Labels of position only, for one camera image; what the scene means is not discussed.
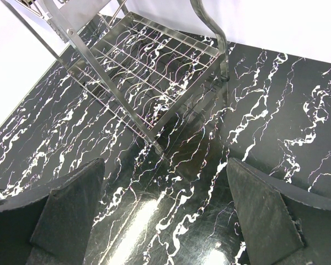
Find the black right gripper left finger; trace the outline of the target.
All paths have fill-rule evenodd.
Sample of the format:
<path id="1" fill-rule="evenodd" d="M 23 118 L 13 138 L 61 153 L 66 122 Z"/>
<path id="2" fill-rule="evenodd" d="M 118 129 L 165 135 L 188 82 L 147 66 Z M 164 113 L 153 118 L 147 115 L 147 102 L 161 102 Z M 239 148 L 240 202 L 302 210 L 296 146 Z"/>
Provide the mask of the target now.
<path id="1" fill-rule="evenodd" d="M 0 199 L 0 264 L 83 264 L 105 162 Z"/>

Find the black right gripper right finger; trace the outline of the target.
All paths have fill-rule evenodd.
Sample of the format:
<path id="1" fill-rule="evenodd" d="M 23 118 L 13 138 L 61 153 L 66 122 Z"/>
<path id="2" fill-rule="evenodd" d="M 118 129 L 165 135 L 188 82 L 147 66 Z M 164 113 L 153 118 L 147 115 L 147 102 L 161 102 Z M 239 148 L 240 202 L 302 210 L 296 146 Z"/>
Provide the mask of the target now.
<path id="1" fill-rule="evenodd" d="M 331 264 L 331 198 L 236 158 L 226 172 L 251 264 Z"/>

